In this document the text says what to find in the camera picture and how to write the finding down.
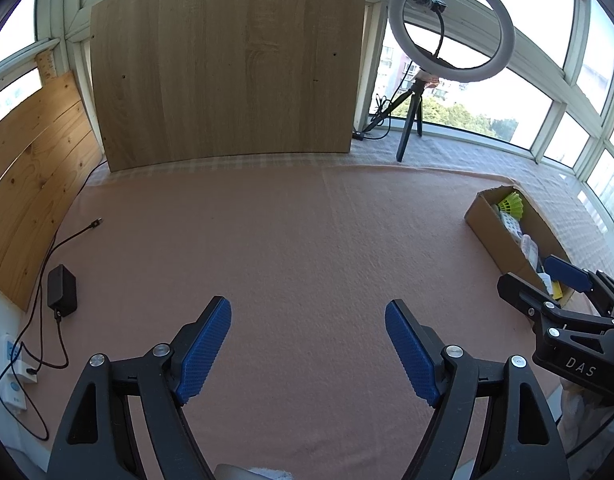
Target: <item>power adapter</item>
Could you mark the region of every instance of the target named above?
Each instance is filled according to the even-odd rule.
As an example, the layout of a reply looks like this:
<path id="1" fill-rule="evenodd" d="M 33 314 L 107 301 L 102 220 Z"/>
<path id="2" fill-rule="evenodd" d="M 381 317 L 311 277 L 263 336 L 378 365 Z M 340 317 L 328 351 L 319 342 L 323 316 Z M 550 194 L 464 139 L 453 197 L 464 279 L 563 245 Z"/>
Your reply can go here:
<path id="1" fill-rule="evenodd" d="M 69 316 L 78 307 L 76 277 L 63 264 L 47 275 L 47 305 L 57 317 Z"/>

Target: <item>cardboard box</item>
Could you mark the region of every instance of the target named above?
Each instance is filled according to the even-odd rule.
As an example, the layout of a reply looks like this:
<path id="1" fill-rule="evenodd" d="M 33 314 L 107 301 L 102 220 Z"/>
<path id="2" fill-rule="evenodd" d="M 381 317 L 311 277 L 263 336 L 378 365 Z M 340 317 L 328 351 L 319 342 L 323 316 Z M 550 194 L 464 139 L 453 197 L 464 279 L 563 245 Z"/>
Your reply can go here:
<path id="1" fill-rule="evenodd" d="M 523 217 L 520 219 L 520 228 L 524 234 L 530 235 L 532 240 L 536 242 L 540 258 L 544 259 L 554 254 L 569 262 L 567 253 L 545 220 L 536 211 L 532 203 L 526 199 L 523 192 L 516 187 L 500 186 L 479 192 L 467 213 L 465 213 L 465 221 L 479 237 L 501 273 L 513 272 L 519 278 L 547 293 L 545 283 L 532 269 L 523 251 L 520 250 L 510 232 L 505 229 L 500 218 L 492 209 L 492 204 L 497 204 L 513 191 L 517 191 L 523 199 Z M 574 291 L 562 283 L 561 287 L 563 297 L 559 300 L 559 303 L 565 304 Z"/>

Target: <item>silver bolt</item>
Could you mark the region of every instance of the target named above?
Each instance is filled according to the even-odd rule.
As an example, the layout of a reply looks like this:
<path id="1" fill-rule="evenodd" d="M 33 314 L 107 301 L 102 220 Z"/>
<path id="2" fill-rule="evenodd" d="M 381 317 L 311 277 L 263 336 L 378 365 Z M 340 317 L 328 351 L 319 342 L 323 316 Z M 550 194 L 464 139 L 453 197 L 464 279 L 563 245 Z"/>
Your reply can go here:
<path id="1" fill-rule="evenodd" d="M 103 354 L 92 355 L 91 359 L 89 359 L 89 364 L 92 365 L 92 366 L 100 366 L 103 363 L 104 363 L 104 355 Z"/>
<path id="2" fill-rule="evenodd" d="M 525 368 L 527 365 L 527 361 L 521 355 L 515 355 L 511 358 L 511 364 L 513 364 L 516 368 Z"/>
<path id="3" fill-rule="evenodd" d="M 169 353 L 169 345 L 167 343 L 161 343 L 159 345 L 154 346 L 151 351 L 156 357 L 162 357 L 163 355 L 167 355 Z"/>
<path id="4" fill-rule="evenodd" d="M 450 357 L 460 357 L 463 355 L 463 349 L 460 348 L 460 346 L 456 346 L 456 345 L 450 345 L 447 348 L 445 348 L 445 352 L 447 352 L 447 355 L 449 355 Z"/>

